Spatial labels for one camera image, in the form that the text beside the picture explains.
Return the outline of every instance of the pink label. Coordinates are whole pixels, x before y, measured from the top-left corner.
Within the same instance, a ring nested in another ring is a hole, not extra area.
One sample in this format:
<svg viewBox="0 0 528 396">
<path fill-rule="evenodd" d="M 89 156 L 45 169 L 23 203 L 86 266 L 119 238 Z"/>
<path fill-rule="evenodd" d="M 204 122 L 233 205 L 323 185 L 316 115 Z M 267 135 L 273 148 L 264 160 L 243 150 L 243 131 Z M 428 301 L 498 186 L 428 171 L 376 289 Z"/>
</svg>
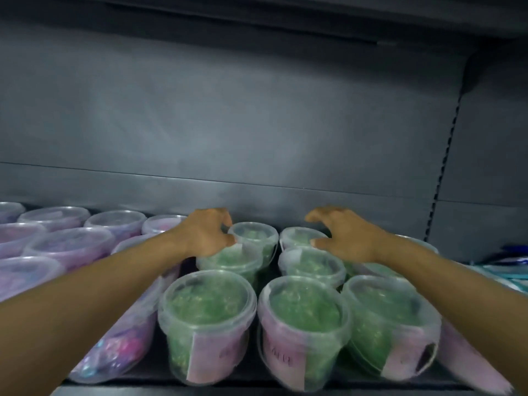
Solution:
<svg viewBox="0 0 528 396">
<path fill-rule="evenodd" d="M 273 374 L 290 389 L 304 392 L 306 354 L 263 333 L 262 347 L 266 363 Z"/>
<path fill-rule="evenodd" d="M 244 333 L 222 336 L 195 334 L 187 380 L 202 384 L 221 381 L 240 362 L 246 347 L 247 337 Z"/>
<path fill-rule="evenodd" d="M 419 334 L 412 339 L 393 338 L 392 350 L 385 361 L 381 376 L 392 381 L 405 381 L 417 375 L 416 368 L 428 344 L 429 342 Z"/>
</svg>

